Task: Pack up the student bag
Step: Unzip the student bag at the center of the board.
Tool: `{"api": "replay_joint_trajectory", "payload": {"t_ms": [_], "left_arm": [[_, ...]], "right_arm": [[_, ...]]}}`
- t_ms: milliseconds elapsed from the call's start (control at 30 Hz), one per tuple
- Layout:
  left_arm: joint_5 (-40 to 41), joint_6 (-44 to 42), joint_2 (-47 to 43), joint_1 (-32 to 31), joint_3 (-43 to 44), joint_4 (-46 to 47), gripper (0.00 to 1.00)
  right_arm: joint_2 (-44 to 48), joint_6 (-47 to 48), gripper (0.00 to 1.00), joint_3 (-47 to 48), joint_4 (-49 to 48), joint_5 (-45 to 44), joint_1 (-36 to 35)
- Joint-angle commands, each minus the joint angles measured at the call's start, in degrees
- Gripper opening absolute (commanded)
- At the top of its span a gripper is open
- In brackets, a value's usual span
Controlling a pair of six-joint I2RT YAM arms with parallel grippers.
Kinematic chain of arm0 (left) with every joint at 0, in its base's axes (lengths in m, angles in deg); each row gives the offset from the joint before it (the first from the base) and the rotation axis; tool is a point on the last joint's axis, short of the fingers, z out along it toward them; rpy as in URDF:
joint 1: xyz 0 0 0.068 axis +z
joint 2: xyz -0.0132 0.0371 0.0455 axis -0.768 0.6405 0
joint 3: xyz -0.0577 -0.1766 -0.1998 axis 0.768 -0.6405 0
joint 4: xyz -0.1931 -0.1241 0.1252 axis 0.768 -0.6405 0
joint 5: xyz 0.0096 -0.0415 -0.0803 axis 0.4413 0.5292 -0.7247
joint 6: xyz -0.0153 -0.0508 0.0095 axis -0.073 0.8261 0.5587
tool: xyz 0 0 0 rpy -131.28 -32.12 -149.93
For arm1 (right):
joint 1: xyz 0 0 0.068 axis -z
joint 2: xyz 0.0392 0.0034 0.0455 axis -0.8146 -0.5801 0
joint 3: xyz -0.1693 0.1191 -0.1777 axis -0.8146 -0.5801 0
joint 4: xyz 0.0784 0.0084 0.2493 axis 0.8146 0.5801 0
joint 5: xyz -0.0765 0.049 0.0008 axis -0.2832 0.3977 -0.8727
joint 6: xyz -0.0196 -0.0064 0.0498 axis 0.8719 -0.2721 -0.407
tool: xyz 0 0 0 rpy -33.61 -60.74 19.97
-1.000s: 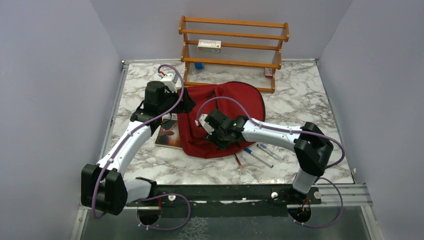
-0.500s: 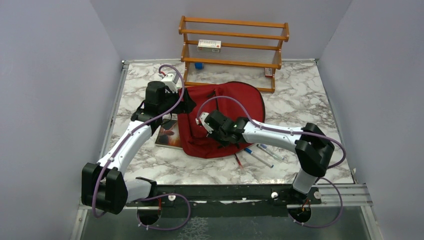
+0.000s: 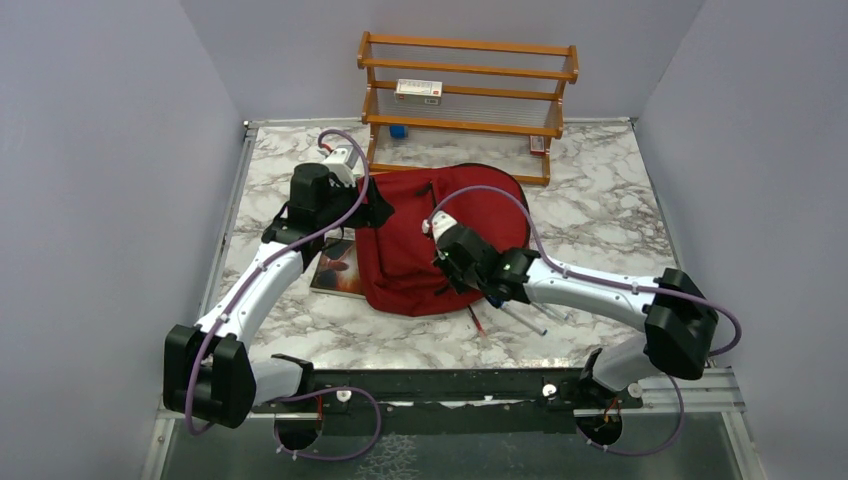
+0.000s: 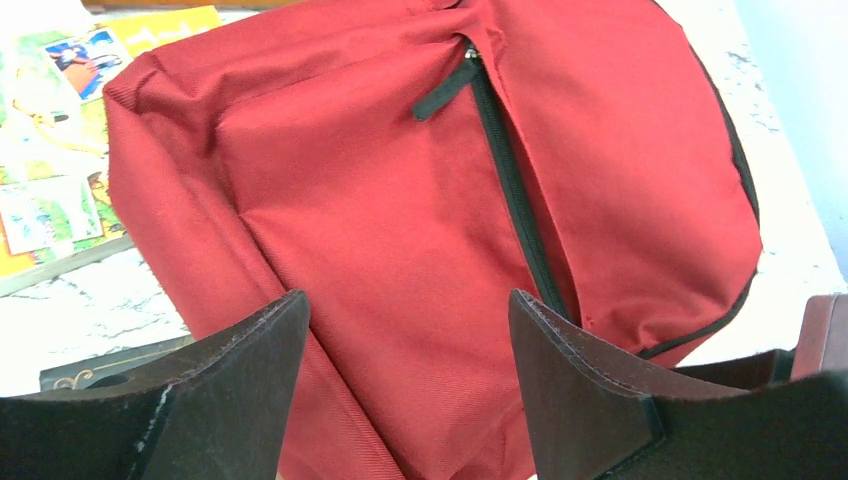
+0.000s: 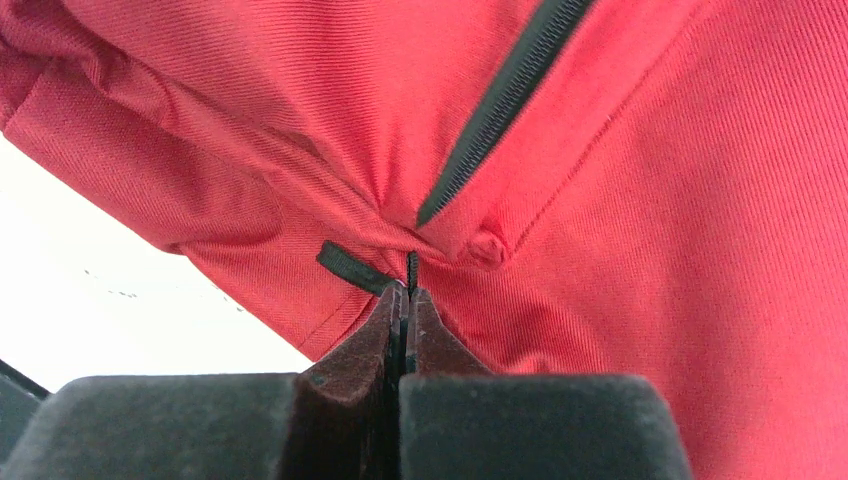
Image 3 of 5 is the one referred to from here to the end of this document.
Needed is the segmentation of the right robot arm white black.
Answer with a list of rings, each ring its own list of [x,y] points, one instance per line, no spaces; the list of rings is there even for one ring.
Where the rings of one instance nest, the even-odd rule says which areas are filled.
[[[718,315],[687,274],[625,277],[571,267],[541,252],[499,251],[473,229],[437,220],[434,264],[459,293],[476,290],[493,306],[552,304],[618,321],[638,336],[590,354],[577,380],[579,398],[600,407],[630,384],[659,374],[702,377]]]

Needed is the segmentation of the red student backpack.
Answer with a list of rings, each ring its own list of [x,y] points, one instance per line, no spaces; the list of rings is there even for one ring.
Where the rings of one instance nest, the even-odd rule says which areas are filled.
[[[482,299],[476,290],[457,293],[433,264],[435,243],[422,224],[442,200],[448,202],[444,212],[499,251],[525,247],[531,236],[521,212],[528,205],[522,186],[492,166],[465,163],[380,173],[370,183],[394,209],[382,227],[355,233],[361,289],[377,311],[439,315]]]

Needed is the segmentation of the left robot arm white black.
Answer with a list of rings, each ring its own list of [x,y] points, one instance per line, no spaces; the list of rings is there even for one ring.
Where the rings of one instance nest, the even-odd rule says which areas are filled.
[[[253,362],[250,346],[282,294],[308,269],[334,229],[378,228],[393,214],[369,174],[345,164],[304,163],[294,169],[287,202],[264,229],[247,270],[192,326],[166,336],[162,402],[195,419],[240,426],[252,408],[279,399],[298,411],[313,401],[311,363],[279,354]]]

